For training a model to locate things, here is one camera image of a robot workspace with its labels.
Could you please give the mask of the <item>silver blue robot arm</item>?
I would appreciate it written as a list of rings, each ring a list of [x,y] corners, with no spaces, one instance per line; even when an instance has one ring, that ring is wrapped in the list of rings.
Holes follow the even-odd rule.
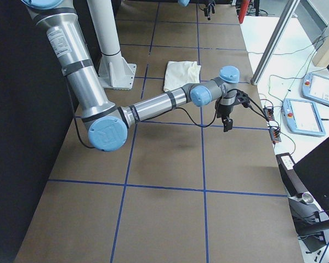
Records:
[[[177,0],[178,4],[182,7],[186,7],[189,3],[195,3],[196,7],[204,13],[204,16],[208,21],[211,20],[211,15],[215,14],[215,1],[204,0],[204,1],[191,1],[191,0]]]
[[[111,2],[88,2],[103,53],[99,68],[94,67],[72,1],[26,1],[25,5],[36,26],[46,32],[67,85],[80,103],[91,147],[105,152],[118,150],[126,142],[131,125],[190,102],[198,107],[215,102],[215,117],[222,119],[225,130],[231,129],[229,114],[237,103],[240,80],[235,66],[224,66],[218,77],[206,83],[189,83],[120,107],[107,98],[105,91],[131,88],[136,66],[122,57]]]

